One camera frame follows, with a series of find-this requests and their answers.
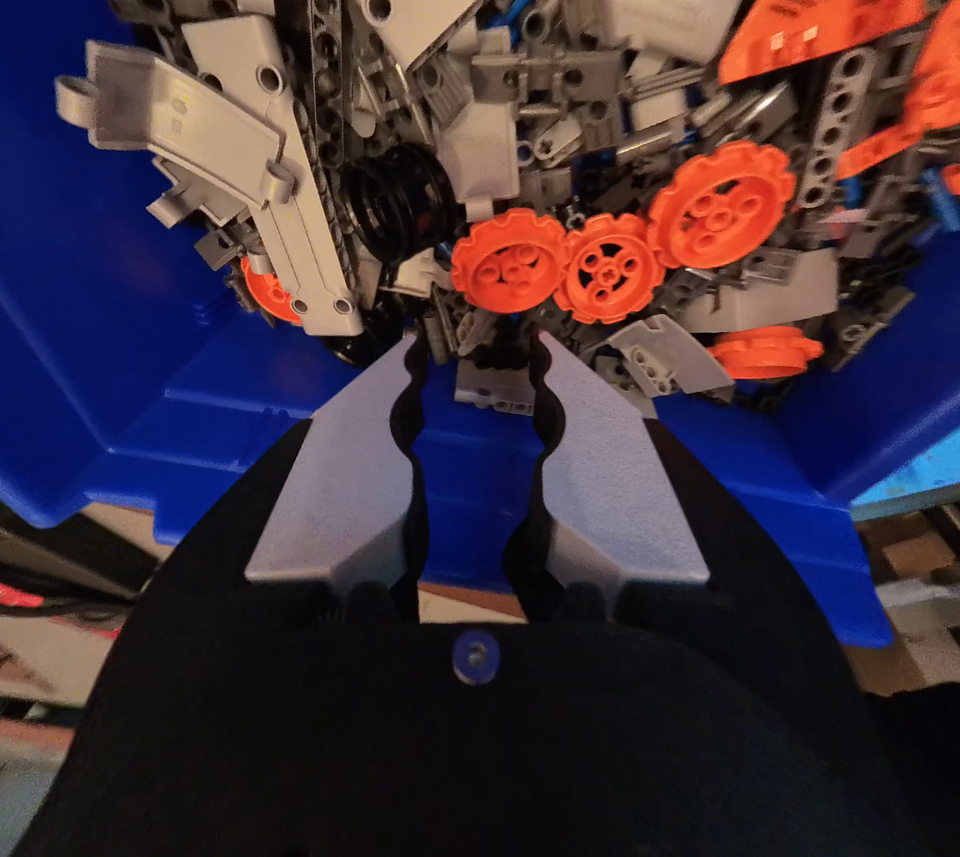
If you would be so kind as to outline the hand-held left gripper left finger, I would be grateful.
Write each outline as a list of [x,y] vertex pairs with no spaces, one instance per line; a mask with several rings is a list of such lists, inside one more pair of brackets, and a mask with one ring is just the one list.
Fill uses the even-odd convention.
[[424,467],[424,334],[403,335],[312,415],[246,563],[252,584],[320,583],[346,599],[356,587],[416,585],[430,527]]

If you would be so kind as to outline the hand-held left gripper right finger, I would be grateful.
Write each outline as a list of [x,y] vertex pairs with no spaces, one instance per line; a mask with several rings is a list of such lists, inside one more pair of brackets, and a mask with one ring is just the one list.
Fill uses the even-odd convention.
[[545,331],[529,371],[541,449],[506,547],[513,590],[704,587],[708,565],[642,412]]

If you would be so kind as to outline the blue tagged parts bin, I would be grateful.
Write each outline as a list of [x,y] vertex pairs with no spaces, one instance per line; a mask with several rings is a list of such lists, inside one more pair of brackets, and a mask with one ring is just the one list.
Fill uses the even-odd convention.
[[[242,311],[187,228],[147,214],[166,182],[60,120],[54,81],[88,39],[126,43],[105,0],[1,0],[2,500],[49,527],[89,503],[154,512],[175,544],[298,419],[359,372]],[[892,638],[849,504],[958,427],[958,234],[914,300],[772,415],[674,395],[661,421],[776,541],[847,645]]]

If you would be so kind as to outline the pile of building-block parts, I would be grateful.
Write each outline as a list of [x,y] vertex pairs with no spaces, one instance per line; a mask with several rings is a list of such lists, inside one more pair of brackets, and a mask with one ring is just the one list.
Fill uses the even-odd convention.
[[364,368],[405,323],[532,412],[551,334],[641,405],[773,412],[958,230],[958,0],[106,0],[54,82],[238,304]]

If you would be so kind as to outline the metal clamp plate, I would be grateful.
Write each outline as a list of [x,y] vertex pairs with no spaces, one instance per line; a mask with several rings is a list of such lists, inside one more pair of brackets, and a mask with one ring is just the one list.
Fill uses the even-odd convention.
[[959,502],[959,431],[954,431],[852,501],[855,522]]

